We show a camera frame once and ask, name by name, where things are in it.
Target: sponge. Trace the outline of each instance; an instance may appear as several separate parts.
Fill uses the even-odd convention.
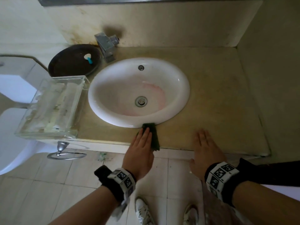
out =
[[[144,123],[142,125],[143,133],[145,132],[147,127],[149,127],[150,132],[152,132],[151,148],[153,151],[159,151],[160,145],[158,142],[158,136],[157,136],[155,124],[154,123]]]

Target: clear acrylic box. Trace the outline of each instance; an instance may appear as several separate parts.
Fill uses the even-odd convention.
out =
[[[76,138],[89,86],[86,76],[43,80],[15,135],[26,139]]]

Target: sink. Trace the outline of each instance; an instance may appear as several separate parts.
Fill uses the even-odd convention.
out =
[[[101,70],[92,81],[88,102],[102,120],[140,128],[162,123],[186,105],[190,85],[175,65],[155,58],[126,59]]]

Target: faucet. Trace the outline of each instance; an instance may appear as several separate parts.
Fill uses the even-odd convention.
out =
[[[119,44],[119,38],[116,35],[108,37],[104,32],[100,32],[95,35],[95,39],[100,47],[104,60],[107,63],[115,60],[113,52],[115,50],[115,45]]]

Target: blue handle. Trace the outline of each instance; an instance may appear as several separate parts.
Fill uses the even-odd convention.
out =
[[[92,64],[93,63],[93,61],[88,57],[88,63],[89,64]]]

